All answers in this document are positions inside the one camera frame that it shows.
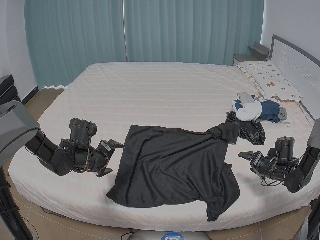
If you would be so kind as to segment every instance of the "black shirt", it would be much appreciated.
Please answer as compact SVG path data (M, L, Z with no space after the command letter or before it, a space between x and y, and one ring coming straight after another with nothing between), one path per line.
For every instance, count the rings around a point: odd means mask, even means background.
M131 125L114 187L107 196L127 207L155 207L203 200L215 221L240 195L231 165L224 162L239 125L206 132Z

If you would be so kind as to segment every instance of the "tile floor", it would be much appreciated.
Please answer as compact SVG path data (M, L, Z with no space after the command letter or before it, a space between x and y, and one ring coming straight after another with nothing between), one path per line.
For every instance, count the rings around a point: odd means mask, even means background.
M30 99L25 107L38 120L62 91L63 89L42 89ZM10 161L4 165L6 174L8 174L9 164ZM10 176L7 177L7 180L11 184L12 196L20 208L20 214L34 225L40 240L120 240L122 234L129 232L127 228L98 226L46 214L38 205L31 203L18 193ZM310 206L302 207L248 226L208 231L207 234L213 240L277 240L279 238L289 240L310 211ZM29 222L26 225L35 233ZM0 239L14 240L2 220L0 220Z

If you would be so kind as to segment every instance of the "baseboard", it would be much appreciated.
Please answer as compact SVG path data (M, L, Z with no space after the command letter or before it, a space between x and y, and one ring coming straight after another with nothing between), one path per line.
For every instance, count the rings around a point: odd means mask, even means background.
M23 100L22 104L26 105L28 101L39 91L38 86L36 86Z

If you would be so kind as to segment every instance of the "light through curtain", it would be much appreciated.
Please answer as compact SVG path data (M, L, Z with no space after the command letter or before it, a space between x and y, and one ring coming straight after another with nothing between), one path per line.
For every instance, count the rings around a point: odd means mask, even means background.
M124 0L127 58L232 65L262 19L263 0Z
M39 89L87 66L126 61L122 0L26 0L27 45Z

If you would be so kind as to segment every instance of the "white bed sheet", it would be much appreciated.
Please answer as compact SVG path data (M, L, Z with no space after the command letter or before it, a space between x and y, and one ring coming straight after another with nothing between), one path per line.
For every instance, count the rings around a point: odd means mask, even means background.
M89 66L39 119L41 129L56 144L70 135L69 121L78 117L96 123L91 144L112 138L124 142L131 124L158 125L205 132L223 123L238 92L258 90L236 66L166 62L99 63ZM44 168L23 147L10 165L17 190L26 199L73 219L98 225L145 230L206 231L240 227L306 206L320 193L320 170L299 192L284 186L262 187L249 162L237 155L260 150L265 155L276 138L295 137L294 156L300 157L311 132L299 105L281 102L291 116L290 128L263 121L264 146L238 138L229 145L225 161L240 188L239 199L214 222L207 222L206 203L194 201L154 208L128 208L106 197L115 183L122 150L115 151L108 168L113 172L96 178L93 173L71 172L59 177Z

